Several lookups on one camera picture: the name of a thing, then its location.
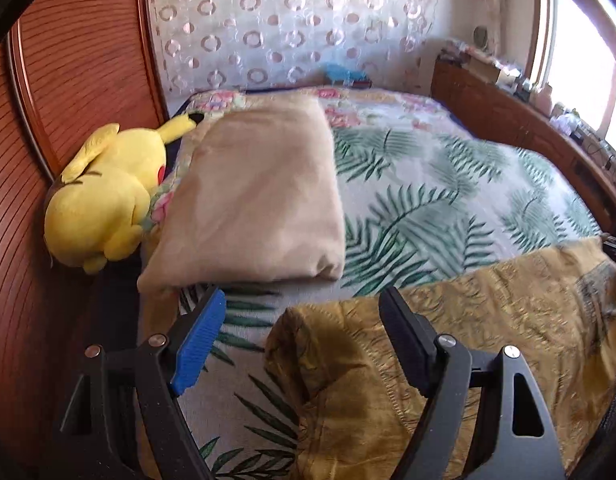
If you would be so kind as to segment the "blue item at headboard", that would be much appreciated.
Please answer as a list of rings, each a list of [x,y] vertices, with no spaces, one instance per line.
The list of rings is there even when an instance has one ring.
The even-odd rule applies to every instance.
[[[331,86],[355,89],[368,89],[372,87],[370,77],[363,70],[351,70],[335,63],[324,65],[324,77]]]

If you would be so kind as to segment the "folded beige blanket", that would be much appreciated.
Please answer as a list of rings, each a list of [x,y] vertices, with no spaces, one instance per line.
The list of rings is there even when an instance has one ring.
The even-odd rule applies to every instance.
[[[171,197],[138,289],[336,281],[344,266],[329,121],[313,96],[278,94],[207,131]]]

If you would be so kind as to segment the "floral quilt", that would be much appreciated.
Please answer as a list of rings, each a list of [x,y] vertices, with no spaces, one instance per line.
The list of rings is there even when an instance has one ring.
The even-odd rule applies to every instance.
[[[388,210],[390,226],[406,224],[417,231],[472,231],[476,183],[457,156],[467,134],[437,102],[385,90],[308,88],[264,94],[209,91],[187,104],[187,114],[203,120],[188,134],[172,174],[159,188],[146,223],[148,240],[157,240],[174,191],[189,169],[195,148],[220,118],[258,106],[278,94],[316,98],[329,121],[334,141],[337,185],[344,211],[347,185],[369,193]]]

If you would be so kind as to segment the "brown patterned shirt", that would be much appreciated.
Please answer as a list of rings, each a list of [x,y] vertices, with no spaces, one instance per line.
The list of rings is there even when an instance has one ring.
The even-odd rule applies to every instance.
[[[450,281],[285,311],[265,367],[294,479],[565,479],[616,397],[616,262],[597,238]]]

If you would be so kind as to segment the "wooden side cabinet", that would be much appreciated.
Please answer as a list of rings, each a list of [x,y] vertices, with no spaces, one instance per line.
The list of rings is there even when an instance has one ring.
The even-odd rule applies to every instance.
[[[436,60],[430,94],[477,138],[527,148],[553,162],[600,227],[616,236],[616,187],[575,140],[534,108],[444,58]]]

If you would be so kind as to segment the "green leaf bed sheet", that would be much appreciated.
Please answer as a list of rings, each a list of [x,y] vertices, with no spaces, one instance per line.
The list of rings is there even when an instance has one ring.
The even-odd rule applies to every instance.
[[[457,126],[337,127],[346,262],[336,281],[230,276],[227,315],[182,410],[219,479],[284,479],[297,413],[265,371],[274,322],[323,304],[451,280],[535,249],[597,235],[583,200],[545,157]]]

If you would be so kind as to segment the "yellow Pikachu plush toy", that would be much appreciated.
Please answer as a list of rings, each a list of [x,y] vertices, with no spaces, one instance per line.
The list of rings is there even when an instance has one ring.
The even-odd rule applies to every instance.
[[[96,274],[131,256],[165,177],[166,146],[202,120],[179,115],[156,129],[111,122],[94,130],[46,195],[43,239],[53,260]]]

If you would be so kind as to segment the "cardboard box on cabinet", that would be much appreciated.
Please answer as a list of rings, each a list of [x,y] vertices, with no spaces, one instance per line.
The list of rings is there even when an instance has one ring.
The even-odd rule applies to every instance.
[[[499,86],[511,86],[521,75],[514,66],[504,65],[498,61],[481,61],[480,58],[471,58],[465,68],[488,84]]]

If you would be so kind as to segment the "window with wooden frame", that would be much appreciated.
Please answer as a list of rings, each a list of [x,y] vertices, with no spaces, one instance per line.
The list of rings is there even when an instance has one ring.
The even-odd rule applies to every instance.
[[[602,140],[616,141],[616,59],[593,21],[573,0],[540,0],[546,38],[538,84],[550,117],[578,118]]]

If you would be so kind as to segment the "sheer circle-patterned curtain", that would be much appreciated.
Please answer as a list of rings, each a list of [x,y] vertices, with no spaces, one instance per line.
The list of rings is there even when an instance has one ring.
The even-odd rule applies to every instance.
[[[148,0],[167,99],[311,86],[331,68],[412,91],[437,0]]]

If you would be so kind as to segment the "small round fan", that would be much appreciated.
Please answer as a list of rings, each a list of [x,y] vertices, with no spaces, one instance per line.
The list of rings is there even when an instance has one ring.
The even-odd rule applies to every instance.
[[[472,40],[474,40],[476,48],[483,52],[488,52],[490,49],[488,27],[484,25],[476,26],[472,32]]]

